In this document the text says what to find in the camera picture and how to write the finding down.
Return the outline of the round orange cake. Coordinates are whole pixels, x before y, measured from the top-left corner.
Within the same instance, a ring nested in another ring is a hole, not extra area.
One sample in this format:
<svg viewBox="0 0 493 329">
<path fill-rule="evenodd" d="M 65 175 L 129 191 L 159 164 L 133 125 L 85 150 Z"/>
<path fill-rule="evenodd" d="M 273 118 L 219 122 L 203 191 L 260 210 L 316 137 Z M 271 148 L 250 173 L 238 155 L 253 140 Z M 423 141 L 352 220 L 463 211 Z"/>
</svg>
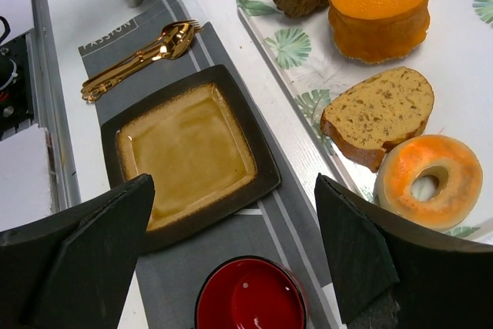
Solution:
<svg viewBox="0 0 493 329">
<path fill-rule="evenodd" d="M 407 56 L 426 38 L 429 0 L 329 0 L 333 40 L 348 58 L 367 64 Z"/>
</svg>

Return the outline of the speckled bread slice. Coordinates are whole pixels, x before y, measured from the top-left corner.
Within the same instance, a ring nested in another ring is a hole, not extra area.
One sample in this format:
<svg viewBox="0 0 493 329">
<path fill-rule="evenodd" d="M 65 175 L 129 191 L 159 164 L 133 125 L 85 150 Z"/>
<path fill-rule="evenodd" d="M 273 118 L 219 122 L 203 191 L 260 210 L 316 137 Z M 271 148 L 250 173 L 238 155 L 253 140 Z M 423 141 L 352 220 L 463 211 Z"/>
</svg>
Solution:
<svg viewBox="0 0 493 329">
<path fill-rule="evenodd" d="M 320 129 L 346 158 L 376 173 L 395 146 L 424 132 L 433 107 L 428 80 L 402 66 L 340 94 L 324 108 Z"/>
</svg>

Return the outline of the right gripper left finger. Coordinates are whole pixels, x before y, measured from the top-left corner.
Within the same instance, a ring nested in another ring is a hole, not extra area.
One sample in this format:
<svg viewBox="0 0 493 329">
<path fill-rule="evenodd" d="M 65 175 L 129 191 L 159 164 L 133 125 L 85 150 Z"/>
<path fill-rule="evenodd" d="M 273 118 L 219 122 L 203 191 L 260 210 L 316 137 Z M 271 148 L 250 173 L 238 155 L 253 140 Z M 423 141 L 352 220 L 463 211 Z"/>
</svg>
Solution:
<svg viewBox="0 0 493 329">
<path fill-rule="evenodd" d="M 143 174 L 1 233 L 3 328 L 116 328 L 154 200 Z"/>
</svg>

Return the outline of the orange glazed donut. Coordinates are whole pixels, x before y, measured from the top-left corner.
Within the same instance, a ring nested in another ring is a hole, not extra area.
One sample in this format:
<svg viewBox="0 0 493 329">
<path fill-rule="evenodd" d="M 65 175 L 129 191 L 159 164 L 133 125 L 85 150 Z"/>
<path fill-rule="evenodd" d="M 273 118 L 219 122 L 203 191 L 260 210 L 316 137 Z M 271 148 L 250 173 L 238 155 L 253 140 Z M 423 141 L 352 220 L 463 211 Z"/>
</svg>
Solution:
<svg viewBox="0 0 493 329">
<path fill-rule="evenodd" d="M 472 211 L 483 171 L 463 142 L 423 135 L 386 156 L 375 183 L 382 208 L 432 230 L 449 230 Z"/>
</svg>

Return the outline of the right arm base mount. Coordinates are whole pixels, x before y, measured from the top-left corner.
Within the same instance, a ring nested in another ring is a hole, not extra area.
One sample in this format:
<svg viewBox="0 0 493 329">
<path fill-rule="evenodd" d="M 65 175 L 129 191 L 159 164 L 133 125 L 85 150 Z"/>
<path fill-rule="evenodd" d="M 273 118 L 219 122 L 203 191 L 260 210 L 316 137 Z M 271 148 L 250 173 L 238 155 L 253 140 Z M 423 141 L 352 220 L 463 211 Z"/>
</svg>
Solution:
<svg viewBox="0 0 493 329">
<path fill-rule="evenodd" d="M 1 46 L 1 137 L 34 118 L 26 36 Z"/>
</svg>

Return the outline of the square brown ceramic plate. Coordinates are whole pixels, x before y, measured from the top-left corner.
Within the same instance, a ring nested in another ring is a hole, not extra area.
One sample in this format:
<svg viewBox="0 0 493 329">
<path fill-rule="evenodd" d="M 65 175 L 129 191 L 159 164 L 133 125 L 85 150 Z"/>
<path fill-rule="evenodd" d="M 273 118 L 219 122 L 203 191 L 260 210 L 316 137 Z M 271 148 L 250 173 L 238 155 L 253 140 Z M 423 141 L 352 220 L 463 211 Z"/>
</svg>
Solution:
<svg viewBox="0 0 493 329">
<path fill-rule="evenodd" d="M 223 65 L 173 82 L 101 127 L 109 182 L 153 178 L 141 251 L 175 244 L 275 189 L 280 171 L 246 97 Z"/>
</svg>

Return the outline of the aluminium table rail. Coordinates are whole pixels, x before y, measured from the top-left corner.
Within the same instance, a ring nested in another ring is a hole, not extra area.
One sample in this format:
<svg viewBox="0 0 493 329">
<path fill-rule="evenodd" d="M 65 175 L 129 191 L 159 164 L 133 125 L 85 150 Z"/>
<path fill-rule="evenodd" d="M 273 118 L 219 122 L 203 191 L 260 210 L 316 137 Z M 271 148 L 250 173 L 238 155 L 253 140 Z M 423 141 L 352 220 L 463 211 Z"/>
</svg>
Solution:
<svg viewBox="0 0 493 329">
<path fill-rule="evenodd" d="M 80 192 L 66 115 L 59 61 L 48 0 L 32 0 L 34 29 L 26 38 L 30 51 L 32 98 L 36 122 L 46 128 L 54 186 L 54 210 L 80 202 Z"/>
</svg>

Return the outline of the red enamel mug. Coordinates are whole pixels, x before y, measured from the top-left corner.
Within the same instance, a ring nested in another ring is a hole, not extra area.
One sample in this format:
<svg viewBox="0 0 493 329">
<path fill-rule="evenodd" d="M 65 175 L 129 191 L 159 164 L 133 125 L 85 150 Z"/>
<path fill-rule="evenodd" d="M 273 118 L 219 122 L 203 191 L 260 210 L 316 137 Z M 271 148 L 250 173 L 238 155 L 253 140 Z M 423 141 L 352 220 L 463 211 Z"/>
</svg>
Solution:
<svg viewBox="0 0 493 329">
<path fill-rule="evenodd" d="M 304 289 L 286 267 L 265 257 L 229 259 L 205 279 L 195 328 L 307 328 Z"/>
</svg>

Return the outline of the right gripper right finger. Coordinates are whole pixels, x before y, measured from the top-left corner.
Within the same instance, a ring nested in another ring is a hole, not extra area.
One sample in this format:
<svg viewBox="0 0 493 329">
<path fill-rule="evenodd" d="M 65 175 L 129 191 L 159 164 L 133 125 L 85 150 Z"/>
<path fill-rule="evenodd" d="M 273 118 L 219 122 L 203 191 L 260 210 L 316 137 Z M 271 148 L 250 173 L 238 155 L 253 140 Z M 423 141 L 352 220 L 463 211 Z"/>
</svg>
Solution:
<svg viewBox="0 0 493 329">
<path fill-rule="evenodd" d="M 490 328 L 492 248 L 435 232 L 319 175 L 317 217 L 349 328 Z"/>
</svg>

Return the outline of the grey striped placemat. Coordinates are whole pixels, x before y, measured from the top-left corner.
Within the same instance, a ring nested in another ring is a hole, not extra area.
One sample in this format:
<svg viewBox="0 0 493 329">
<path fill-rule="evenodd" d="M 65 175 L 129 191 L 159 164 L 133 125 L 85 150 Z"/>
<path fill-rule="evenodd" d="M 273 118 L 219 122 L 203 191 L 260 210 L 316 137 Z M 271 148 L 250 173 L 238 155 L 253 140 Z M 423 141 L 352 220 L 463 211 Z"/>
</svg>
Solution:
<svg viewBox="0 0 493 329">
<path fill-rule="evenodd" d="M 148 173 L 155 197 L 136 275 L 151 328 L 194 328 L 219 265 L 273 261 L 300 290 L 301 325 L 335 328 L 317 215 L 213 26 L 96 102 L 109 182 Z"/>
</svg>

